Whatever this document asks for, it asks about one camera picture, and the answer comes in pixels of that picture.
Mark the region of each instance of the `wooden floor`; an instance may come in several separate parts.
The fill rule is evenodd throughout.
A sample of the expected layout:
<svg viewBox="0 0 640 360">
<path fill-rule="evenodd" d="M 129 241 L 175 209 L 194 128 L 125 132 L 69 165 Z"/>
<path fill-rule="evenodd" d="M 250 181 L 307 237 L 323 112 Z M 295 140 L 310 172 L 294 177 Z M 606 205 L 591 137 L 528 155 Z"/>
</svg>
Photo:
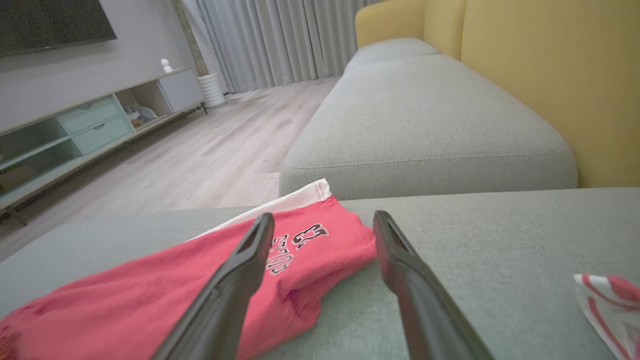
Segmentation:
<svg viewBox="0 0 640 360">
<path fill-rule="evenodd" d="M 337 78 L 256 90 L 172 122 L 84 169 L 0 224 L 0 261 L 70 222 L 259 205 L 278 197 L 282 161 Z"/>
</svg>

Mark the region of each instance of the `striped towel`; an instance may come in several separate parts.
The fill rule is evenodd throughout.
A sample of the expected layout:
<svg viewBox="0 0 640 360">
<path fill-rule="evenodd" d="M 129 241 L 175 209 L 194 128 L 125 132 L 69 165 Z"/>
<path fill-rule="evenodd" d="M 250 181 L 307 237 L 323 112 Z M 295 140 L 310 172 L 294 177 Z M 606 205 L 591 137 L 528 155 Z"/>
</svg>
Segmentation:
<svg viewBox="0 0 640 360">
<path fill-rule="evenodd" d="M 582 310 L 618 360 L 640 360 L 640 289 L 621 277 L 576 274 Z"/>
</svg>

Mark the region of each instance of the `sofa seat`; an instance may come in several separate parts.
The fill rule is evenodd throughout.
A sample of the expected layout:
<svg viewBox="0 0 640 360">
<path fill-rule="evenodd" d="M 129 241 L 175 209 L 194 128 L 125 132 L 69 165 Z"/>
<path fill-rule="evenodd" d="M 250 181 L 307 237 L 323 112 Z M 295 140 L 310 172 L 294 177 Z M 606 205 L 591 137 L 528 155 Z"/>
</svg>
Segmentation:
<svg viewBox="0 0 640 360">
<path fill-rule="evenodd" d="M 550 124 L 439 54 L 345 72 L 291 147 L 280 193 L 323 177 L 340 200 L 577 185 Z"/>
<path fill-rule="evenodd" d="M 398 38 L 376 42 L 358 50 L 344 72 L 370 63 L 439 54 L 435 47 L 416 38 Z"/>
<path fill-rule="evenodd" d="M 573 274 L 640 285 L 640 188 L 344 201 L 371 226 L 388 211 L 496 360 L 614 359 Z M 248 208 L 67 224 L 0 263 L 0 318 L 70 281 L 197 236 Z M 316 325 L 264 359 L 407 359 L 396 297 L 377 262 L 323 299 Z"/>
</svg>

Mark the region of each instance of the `white cylindrical stool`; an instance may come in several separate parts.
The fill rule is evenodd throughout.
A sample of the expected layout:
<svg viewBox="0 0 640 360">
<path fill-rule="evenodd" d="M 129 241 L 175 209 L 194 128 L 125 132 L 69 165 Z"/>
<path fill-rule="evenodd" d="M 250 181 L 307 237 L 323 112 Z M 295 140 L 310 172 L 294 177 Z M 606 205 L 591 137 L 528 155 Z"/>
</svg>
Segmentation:
<svg viewBox="0 0 640 360">
<path fill-rule="evenodd" d="M 218 74 L 213 73 L 198 78 L 200 88 L 204 94 L 204 101 L 208 108 L 222 105 L 226 102 L 225 96 L 222 95 L 220 90 L 220 83 L 218 82 Z"/>
</svg>

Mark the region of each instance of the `tv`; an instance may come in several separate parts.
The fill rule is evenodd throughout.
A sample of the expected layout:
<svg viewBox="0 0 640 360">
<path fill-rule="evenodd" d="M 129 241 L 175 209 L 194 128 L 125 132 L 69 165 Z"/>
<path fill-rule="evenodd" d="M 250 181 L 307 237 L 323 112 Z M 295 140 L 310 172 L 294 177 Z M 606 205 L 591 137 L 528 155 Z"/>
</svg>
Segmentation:
<svg viewBox="0 0 640 360">
<path fill-rule="evenodd" d="M 98 0 L 0 0 L 0 57 L 113 39 Z"/>
</svg>

